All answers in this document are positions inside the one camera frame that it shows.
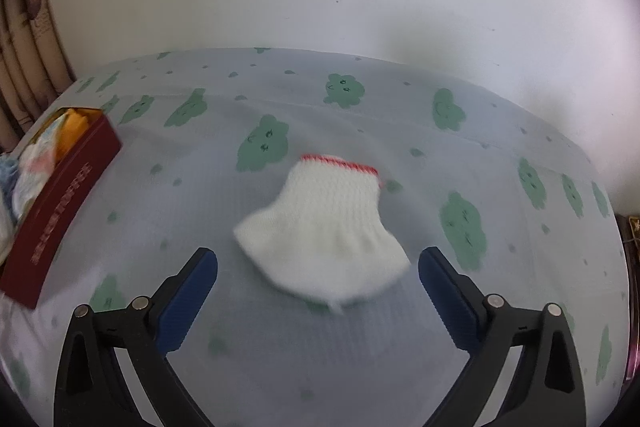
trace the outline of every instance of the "beige curtain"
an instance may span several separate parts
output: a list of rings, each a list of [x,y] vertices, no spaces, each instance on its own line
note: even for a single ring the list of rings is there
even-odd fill
[[[12,150],[73,83],[47,0],[0,0],[0,147]]]

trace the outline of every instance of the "gray bed sheet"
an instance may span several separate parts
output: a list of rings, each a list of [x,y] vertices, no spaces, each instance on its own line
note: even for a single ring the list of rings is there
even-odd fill
[[[328,89],[336,79],[338,91],[352,89]],[[71,105],[108,111],[123,147],[66,233],[37,309],[0,298],[2,371],[43,427],[52,425],[75,306],[101,311],[150,295],[197,247],[216,252],[220,273],[168,359],[217,426],[421,426],[466,362],[418,279],[417,257],[432,245],[485,293],[534,309],[560,303],[588,425],[615,404],[628,278],[609,200],[584,152],[513,103],[399,64],[252,48],[110,64],[52,110]],[[265,115],[288,125],[274,137],[286,153],[242,158],[240,145]],[[391,288],[341,315],[276,290],[232,236],[276,198],[303,153],[374,166],[382,222],[412,261]],[[254,171],[243,170],[247,161]],[[504,397],[511,351],[479,425]],[[156,423],[119,357],[143,416]]]

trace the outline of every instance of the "dark red box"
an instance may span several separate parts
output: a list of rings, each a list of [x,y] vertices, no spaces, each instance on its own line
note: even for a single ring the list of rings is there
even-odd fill
[[[67,109],[56,111],[42,129]],[[14,245],[0,277],[0,291],[32,310],[66,229],[122,147],[108,118],[100,110],[85,111],[90,119],[89,129],[56,165],[18,225]]]

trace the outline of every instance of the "yellow cloth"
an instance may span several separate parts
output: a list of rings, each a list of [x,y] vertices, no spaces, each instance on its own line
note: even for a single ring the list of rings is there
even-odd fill
[[[56,163],[60,162],[82,134],[89,129],[89,119],[75,109],[65,111],[65,122],[58,129],[58,145],[56,147]]]

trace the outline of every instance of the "round metal bolt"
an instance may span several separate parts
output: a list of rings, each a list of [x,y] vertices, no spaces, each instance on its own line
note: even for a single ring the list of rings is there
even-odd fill
[[[149,306],[148,297],[144,297],[144,296],[136,297],[131,301],[131,307],[135,310],[143,310],[147,306]]]
[[[557,304],[549,304],[549,306],[546,307],[546,310],[554,317],[559,317],[560,315],[562,315],[562,308]]]
[[[489,295],[486,301],[489,303],[489,306],[493,308],[502,308],[504,306],[504,299],[495,293]]]
[[[89,306],[86,304],[80,304],[75,310],[74,315],[76,317],[84,317],[89,312]]]

